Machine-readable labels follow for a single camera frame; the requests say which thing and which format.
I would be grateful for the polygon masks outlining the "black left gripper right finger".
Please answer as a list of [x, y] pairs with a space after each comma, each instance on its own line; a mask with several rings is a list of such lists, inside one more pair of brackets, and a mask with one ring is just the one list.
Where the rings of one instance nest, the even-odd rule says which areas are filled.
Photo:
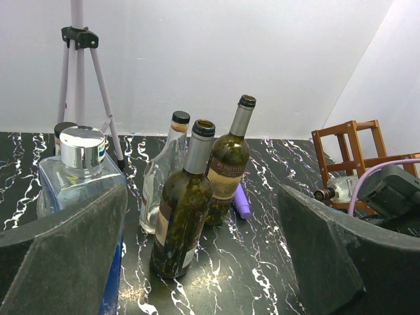
[[281, 185], [278, 209], [308, 314], [418, 314], [419, 238]]

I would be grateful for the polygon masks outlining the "clear plastic bottle blue label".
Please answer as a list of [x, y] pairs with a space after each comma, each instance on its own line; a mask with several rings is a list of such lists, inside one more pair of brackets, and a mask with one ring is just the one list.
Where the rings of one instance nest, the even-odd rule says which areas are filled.
[[187, 112], [173, 112], [165, 146], [144, 170], [139, 223], [148, 234], [155, 233], [165, 181], [184, 165], [189, 122], [190, 114]]

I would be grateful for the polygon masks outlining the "clear bottle gold cap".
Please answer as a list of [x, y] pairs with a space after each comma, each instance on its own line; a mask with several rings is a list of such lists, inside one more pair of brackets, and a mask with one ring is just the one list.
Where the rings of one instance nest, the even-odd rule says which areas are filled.
[[327, 187], [316, 190], [314, 197], [318, 201], [331, 200], [334, 203], [348, 203], [357, 182], [357, 175], [330, 178], [327, 181]]

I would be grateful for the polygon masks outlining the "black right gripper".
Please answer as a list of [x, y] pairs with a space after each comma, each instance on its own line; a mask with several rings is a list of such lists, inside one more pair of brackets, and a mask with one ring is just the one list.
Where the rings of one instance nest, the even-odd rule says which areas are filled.
[[419, 178], [397, 165], [370, 175], [357, 193], [376, 214], [364, 221], [401, 234], [419, 235]]

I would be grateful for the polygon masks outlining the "dark wine bottle silver cap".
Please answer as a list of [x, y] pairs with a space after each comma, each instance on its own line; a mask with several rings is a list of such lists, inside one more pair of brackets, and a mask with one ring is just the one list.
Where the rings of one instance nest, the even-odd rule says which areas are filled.
[[220, 225], [234, 199], [249, 160], [249, 145], [245, 134], [257, 99], [242, 95], [229, 133], [213, 144], [206, 175], [211, 182], [213, 196], [206, 225]]

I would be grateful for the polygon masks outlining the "dark bottle brown label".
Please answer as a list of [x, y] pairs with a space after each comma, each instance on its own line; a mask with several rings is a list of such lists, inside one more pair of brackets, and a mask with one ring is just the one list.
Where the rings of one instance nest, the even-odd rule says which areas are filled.
[[162, 278], [183, 276], [190, 266], [213, 196], [205, 174], [215, 124], [198, 119], [183, 168], [163, 186], [150, 266]]

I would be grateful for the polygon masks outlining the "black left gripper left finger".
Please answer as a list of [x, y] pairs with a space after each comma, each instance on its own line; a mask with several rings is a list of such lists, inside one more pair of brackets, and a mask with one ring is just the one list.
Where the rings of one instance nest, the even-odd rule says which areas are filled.
[[127, 189], [1, 232], [2, 314], [116, 314]]

